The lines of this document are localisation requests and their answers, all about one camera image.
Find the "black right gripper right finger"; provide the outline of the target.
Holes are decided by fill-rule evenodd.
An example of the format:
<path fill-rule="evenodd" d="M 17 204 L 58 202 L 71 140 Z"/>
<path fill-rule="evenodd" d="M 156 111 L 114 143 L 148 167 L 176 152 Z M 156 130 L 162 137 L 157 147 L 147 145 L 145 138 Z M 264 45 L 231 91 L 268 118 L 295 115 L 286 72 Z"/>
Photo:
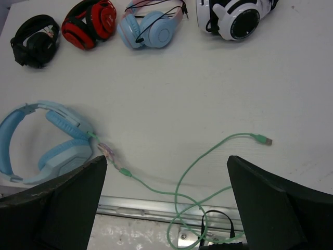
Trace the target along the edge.
<path fill-rule="evenodd" d="M 332 195 L 229 156 L 228 174 L 250 249 L 332 249 Z"/>

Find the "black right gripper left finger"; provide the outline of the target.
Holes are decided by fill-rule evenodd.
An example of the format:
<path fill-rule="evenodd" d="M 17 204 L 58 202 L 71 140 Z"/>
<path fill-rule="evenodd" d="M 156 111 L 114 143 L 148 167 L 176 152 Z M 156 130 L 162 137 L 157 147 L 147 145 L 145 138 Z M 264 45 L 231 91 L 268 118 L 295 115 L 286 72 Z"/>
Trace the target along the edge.
<path fill-rule="evenodd" d="M 1 249 L 87 249 L 106 171 L 98 156 L 1 198 Z"/>

